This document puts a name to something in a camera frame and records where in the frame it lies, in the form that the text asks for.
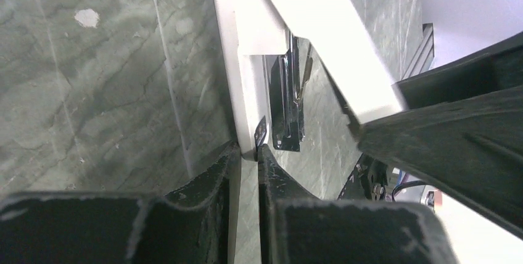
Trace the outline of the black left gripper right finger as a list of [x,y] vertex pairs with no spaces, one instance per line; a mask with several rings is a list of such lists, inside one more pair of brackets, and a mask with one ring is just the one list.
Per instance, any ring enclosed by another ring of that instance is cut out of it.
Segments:
[[416,203],[321,200],[258,149],[263,263],[456,263],[445,230]]

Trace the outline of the white stapler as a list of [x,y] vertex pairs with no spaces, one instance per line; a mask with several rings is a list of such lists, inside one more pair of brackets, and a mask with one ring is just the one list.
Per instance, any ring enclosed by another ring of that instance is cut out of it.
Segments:
[[311,42],[359,124],[405,110],[404,97],[351,0],[214,4],[243,158],[254,160],[257,148],[268,140],[267,65],[294,50],[294,37]]

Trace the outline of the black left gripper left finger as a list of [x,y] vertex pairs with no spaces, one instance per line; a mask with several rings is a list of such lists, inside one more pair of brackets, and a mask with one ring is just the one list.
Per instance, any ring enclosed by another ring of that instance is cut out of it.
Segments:
[[2,263],[232,263],[241,150],[168,194],[29,191],[1,200]]

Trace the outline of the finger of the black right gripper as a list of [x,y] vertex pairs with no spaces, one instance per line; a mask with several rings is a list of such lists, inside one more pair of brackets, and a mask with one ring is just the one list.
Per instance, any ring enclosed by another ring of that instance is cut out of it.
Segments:
[[522,34],[398,83],[408,109],[363,125],[362,153],[522,236]]

